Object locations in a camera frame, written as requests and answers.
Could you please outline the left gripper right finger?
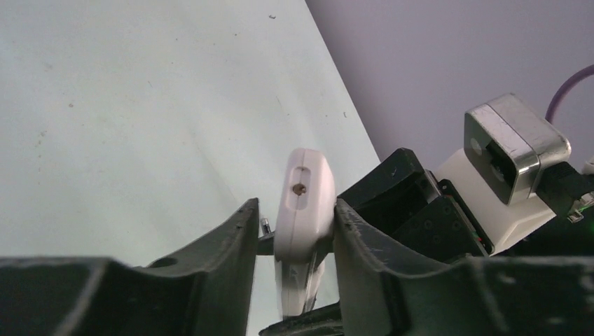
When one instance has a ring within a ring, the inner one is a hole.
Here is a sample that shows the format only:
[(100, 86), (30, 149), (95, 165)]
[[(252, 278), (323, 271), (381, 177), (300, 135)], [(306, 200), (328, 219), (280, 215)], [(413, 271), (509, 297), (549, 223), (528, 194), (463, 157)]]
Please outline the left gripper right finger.
[(335, 207), (346, 335), (592, 335), (593, 259), (421, 255)]

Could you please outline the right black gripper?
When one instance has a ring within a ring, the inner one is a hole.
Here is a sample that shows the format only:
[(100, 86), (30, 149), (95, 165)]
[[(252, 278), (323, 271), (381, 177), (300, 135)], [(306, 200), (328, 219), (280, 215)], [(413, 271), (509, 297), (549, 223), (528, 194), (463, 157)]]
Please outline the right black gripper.
[(407, 148), (395, 150), (339, 194), (369, 225), (431, 259), (488, 257), (492, 241), (454, 184)]

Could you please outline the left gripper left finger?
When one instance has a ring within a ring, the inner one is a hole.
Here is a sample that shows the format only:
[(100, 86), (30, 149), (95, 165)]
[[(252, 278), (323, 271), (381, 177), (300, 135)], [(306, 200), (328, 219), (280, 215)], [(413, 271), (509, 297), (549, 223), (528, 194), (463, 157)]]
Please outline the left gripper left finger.
[(244, 335), (259, 202), (146, 267), (113, 258), (1, 259), (2, 335)]

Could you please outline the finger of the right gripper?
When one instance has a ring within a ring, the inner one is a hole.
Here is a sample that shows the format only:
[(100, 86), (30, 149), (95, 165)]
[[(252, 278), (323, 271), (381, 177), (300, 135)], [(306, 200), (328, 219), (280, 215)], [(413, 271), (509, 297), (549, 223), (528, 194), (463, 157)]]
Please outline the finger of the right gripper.
[(289, 317), (262, 329), (260, 336), (344, 335), (340, 302)]

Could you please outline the white remote control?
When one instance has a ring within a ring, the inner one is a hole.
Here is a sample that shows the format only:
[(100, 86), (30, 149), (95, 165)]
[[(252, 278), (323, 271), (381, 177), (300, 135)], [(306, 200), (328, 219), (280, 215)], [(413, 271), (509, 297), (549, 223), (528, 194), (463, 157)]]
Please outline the white remote control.
[(313, 309), (333, 238), (337, 194), (322, 152), (297, 148), (289, 156), (282, 187), (273, 256), (283, 319)]

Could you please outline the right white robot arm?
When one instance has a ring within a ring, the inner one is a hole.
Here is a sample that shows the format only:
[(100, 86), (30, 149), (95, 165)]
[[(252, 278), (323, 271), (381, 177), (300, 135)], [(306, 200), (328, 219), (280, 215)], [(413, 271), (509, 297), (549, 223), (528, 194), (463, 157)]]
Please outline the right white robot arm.
[(263, 335), (592, 335), (593, 175), (544, 172), (506, 205), (456, 153), (438, 174), (394, 151), (339, 195), (337, 303)]

